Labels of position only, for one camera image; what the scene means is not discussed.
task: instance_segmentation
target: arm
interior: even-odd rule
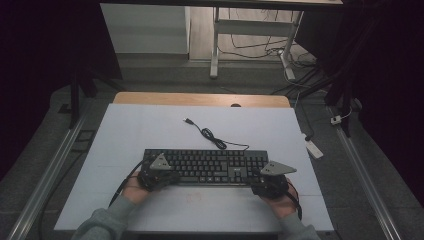
[[[128,216],[135,207],[142,203],[149,192],[141,189],[136,179],[138,172],[133,174],[125,185],[121,196],[106,209],[97,209],[90,219],[77,229],[73,240],[77,239],[120,239],[127,228]]]
[[[297,193],[293,186],[289,184],[289,193],[298,198]],[[296,213],[296,205],[290,198],[283,196],[278,199],[267,199],[264,200],[274,212],[274,215],[279,219],[283,239],[287,240],[317,240],[320,239],[315,232],[315,228],[312,225],[306,226],[300,221]]]

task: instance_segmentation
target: power strip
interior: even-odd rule
[[[311,141],[305,140],[305,146],[309,154],[315,159],[318,160],[324,156],[324,154],[317,148],[317,146]]]

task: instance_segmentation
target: dark background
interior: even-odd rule
[[[71,83],[120,70],[98,3],[1,1],[0,179],[49,109],[51,94]]]
[[[354,71],[342,78],[354,77],[353,97],[362,103],[359,119],[363,127],[424,205],[423,2],[396,0],[376,10],[344,14],[306,12],[296,42],[313,53],[331,75],[344,64],[358,41],[358,31],[369,24],[370,17],[379,23]]]

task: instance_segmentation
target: sleeve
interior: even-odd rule
[[[319,240],[312,225],[305,227],[299,220],[297,213],[281,218],[280,225],[283,230],[283,239],[286,240]]]
[[[128,215],[135,207],[127,198],[118,196],[107,210],[95,210],[91,218],[78,227],[72,240],[120,239],[128,226]]]

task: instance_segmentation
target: black keyboard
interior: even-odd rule
[[[253,169],[268,164],[266,151],[146,149],[143,160],[163,153],[172,171],[180,174],[178,185],[246,186],[259,182]]]

